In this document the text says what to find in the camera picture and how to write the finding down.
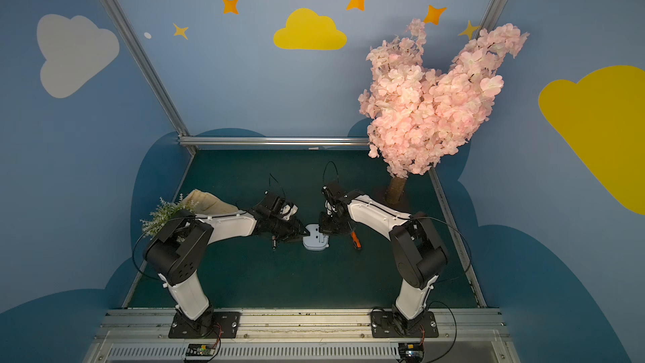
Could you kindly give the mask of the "small green potted plant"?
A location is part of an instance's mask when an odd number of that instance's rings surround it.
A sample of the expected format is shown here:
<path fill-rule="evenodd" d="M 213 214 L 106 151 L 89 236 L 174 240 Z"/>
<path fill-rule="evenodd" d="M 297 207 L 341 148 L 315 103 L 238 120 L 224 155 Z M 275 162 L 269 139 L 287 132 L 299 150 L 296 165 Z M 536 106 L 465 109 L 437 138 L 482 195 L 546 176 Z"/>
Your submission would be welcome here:
<path fill-rule="evenodd" d="M 161 198 L 156 209 L 149 214 L 151 218 L 141 221 L 142 235 L 144 237 L 154 237 L 181 210 L 187 210 L 192 213 L 195 210 L 195 203 L 182 195 L 180 195 L 178 203 L 168 202 Z"/>

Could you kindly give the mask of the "rusty tree trunk pole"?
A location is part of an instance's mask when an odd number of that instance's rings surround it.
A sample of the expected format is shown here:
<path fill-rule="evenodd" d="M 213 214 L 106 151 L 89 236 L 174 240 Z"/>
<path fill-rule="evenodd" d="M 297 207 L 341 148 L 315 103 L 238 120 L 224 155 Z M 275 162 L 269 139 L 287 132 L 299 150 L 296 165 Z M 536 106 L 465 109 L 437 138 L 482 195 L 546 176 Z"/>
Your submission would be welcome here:
<path fill-rule="evenodd" d="M 391 182 L 386 189 L 385 200 L 388 204 L 398 204 L 401 200 L 401 196 L 404 193 L 406 186 L 407 178 L 401 178 L 398 176 L 393 176 Z"/>

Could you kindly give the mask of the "aluminium back frame bar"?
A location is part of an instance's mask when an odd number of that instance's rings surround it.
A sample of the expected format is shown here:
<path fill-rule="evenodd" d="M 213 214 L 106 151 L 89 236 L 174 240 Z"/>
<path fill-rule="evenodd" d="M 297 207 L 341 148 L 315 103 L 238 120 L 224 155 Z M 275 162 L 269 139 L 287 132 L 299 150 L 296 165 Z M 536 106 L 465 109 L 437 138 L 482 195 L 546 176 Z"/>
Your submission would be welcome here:
<path fill-rule="evenodd" d="M 178 143 L 199 148 L 366 148 L 367 138 L 180 136 Z"/>

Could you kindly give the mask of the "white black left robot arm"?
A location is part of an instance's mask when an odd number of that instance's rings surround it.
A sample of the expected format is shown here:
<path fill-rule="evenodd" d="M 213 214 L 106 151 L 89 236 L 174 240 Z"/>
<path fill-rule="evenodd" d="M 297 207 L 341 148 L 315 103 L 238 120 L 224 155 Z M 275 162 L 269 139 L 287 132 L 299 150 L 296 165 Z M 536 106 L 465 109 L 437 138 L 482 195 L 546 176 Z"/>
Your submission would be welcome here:
<path fill-rule="evenodd" d="M 210 307 L 198 279 L 207 248 L 216 242 L 268 233 L 276 242 L 299 241 L 310 235 L 297 218 L 298 207 L 275 193 L 251 209 L 226 208 L 205 213 L 196 200 L 179 203 L 172 212 L 156 211 L 161 226 L 146 225 L 153 238 L 144 259 L 155 269 L 176 302 L 176 309 L 191 321 L 201 319 Z"/>

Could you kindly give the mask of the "controller board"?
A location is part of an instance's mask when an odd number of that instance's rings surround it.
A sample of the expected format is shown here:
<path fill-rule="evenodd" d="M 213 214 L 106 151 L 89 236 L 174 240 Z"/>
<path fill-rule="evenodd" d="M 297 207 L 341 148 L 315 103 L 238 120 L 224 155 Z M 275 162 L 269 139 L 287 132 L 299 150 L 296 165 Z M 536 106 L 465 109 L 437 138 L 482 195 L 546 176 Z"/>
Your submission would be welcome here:
<path fill-rule="evenodd" d="M 421 343 L 399 343 L 398 363 L 421 363 L 424 357 L 424 349 Z"/>
<path fill-rule="evenodd" d="M 214 344 L 189 344 L 186 348 L 184 359 L 187 361 L 210 360 L 214 357 L 215 352 L 216 347 Z"/>

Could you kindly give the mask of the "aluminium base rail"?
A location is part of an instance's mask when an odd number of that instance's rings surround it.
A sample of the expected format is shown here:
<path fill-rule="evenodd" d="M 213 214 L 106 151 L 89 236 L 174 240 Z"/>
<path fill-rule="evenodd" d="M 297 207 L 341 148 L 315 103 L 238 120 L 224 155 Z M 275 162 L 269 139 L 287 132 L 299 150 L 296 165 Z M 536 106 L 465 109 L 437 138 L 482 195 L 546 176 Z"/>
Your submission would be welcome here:
<path fill-rule="evenodd" d="M 421 343 L 422 362 L 518 362 L 497 309 L 431 309 L 398 334 L 382 309 L 224 309 L 240 316 L 233 338 L 176 338 L 173 309 L 109 311 L 86 362 L 397 362 L 399 343 Z M 189 344 L 214 344 L 210 360 L 184 359 Z"/>

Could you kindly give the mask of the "white alarm device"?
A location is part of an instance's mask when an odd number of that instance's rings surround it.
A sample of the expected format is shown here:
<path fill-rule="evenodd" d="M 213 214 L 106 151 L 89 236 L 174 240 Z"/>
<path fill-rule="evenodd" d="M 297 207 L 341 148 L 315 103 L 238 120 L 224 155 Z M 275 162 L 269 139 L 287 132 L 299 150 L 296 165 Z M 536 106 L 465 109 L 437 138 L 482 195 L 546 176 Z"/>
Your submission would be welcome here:
<path fill-rule="evenodd" d="M 306 250 L 323 251 L 329 248 L 329 236 L 320 231 L 319 225 L 307 225 L 306 230 L 309 235 L 302 238 L 302 244 Z"/>

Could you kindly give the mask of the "left controller board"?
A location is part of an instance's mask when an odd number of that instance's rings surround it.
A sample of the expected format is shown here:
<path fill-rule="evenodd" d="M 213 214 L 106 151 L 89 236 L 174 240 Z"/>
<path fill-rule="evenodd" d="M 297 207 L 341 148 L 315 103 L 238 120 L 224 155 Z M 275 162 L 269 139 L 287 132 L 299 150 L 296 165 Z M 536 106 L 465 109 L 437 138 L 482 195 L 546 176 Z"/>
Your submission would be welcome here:
<path fill-rule="evenodd" d="M 184 359 L 187 361 L 210 360 L 214 357 L 215 352 L 216 347 L 214 344 L 189 344 L 186 348 Z"/>

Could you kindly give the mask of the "pink blossom artificial tree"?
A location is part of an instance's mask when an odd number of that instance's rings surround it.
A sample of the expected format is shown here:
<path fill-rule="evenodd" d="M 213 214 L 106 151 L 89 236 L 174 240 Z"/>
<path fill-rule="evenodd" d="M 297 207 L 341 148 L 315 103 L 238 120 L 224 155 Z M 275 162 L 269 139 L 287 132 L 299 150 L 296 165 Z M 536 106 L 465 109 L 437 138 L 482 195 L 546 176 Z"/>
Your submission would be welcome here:
<path fill-rule="evenodd" d="M 441 72 L 423 66 L 423 21 L 413 20 L 407 31 L 371 49 L 371 86 L 358 98 L 359 112 L 371 119 L 369 156 L 401 179 L 425 174 L 471 140 L 504 86 L 499 68 L 529 37 L 512 24 L 482 30 Z"/>

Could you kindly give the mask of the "right controller board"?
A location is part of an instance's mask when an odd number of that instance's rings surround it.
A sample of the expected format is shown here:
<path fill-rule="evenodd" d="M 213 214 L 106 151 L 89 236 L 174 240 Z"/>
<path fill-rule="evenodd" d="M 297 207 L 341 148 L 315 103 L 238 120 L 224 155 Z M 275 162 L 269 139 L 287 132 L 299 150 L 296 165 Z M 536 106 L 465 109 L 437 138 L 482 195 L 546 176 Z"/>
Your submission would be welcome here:
<path fill-rule="evenodd" d="M 421 363 L 424 357 L 424 349 L 421 343 L 399 343 L 398 363 Z"/>

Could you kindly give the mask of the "orange black screwdriver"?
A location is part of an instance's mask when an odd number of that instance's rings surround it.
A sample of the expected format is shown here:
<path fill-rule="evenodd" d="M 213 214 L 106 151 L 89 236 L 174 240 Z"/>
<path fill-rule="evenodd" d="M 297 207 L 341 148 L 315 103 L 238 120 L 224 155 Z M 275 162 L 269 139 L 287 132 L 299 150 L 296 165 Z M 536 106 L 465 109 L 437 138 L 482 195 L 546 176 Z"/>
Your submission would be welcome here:
<path fill-rule="evenodd" d="M 358 236 L 356 235 L 356 233 L 354 231 L 350 233 L 350 237 L 351 237 L 351 240 L 352 240 L 354 248 L 357 251 L 361 251 L 362 250 L 362 245 L 361 245 L 361 243 L 359 241 Z"/>

